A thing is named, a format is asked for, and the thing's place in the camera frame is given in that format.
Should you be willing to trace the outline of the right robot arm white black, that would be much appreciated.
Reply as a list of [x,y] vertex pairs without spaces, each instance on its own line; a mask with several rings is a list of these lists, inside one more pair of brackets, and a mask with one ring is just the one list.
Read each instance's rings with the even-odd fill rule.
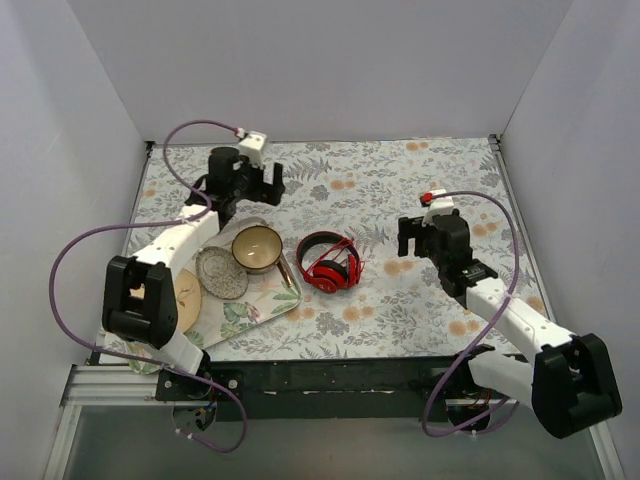
[[429,220],[400,218],[398,254],[429,259],[444,292],[486,320],[524,357],[518,361],[473,340],[441,375],[429,405],[450,380],[464,397],[493,390],[532,409],[558,439],[622,412],[604,341],[594,334],[579,336],[514,297],[493,269],[474,258],[468,224],[457,211]]

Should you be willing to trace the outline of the red black headphones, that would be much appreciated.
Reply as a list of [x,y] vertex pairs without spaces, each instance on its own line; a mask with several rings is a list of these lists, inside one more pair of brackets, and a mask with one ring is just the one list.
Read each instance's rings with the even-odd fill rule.
[[[305,255],[318,245],[327,245],[329,249],[305,267]],[[353,241],[330,231],[317,231],[304,237],[297,246],[295,256],[303,280],[327,294],[349,290],[357,285],[364,268]]]

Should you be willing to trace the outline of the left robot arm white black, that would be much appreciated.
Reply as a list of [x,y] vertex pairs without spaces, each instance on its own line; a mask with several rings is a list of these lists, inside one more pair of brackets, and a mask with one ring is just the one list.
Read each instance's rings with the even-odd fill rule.
[[193,400],[213,386],[204,350],[178,328],[174,279],[188,260],[229,223],[241,201],[277,206],[285,193],[284,167],[267,168],[238,147],[216,147],[208,172],[188,184],[190,194],[174,221],[130,257],[115,256],[106,268],[102,327],[151,350],[150,362],[180,373],[178,387]]

